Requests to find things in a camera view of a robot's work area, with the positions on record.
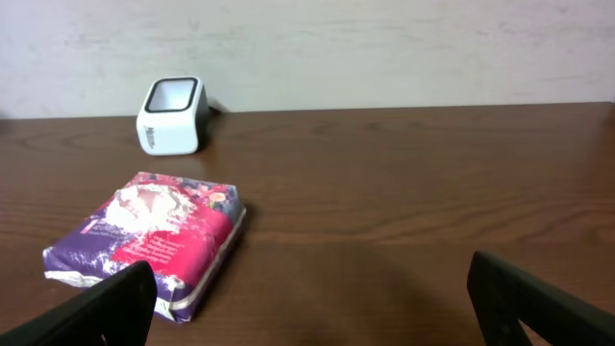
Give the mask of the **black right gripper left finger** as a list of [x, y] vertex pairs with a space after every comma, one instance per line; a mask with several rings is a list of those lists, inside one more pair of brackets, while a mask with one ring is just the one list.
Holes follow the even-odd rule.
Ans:
[[138, 261], [2, 334], [1, 343], [7, 346], [143, 345], [157, 294], [150, 264]]

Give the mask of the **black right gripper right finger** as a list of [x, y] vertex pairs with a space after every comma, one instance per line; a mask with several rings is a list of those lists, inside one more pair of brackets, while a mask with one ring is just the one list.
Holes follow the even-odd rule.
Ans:
[[613, 345], [614, 316], [487, 252], [467, 290], [487, 345], [530, 345], [527, 325], [552, 345]]

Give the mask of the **pink purple floral pad pack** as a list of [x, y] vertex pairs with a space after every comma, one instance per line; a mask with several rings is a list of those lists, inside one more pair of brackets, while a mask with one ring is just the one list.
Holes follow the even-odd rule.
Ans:
[[187, 323], [234, 246], [245, 215], [234, 185], [139, 172], [43, 250], [44, 275], [88, 288], [144, 260], [157, 285], [155, 312]]

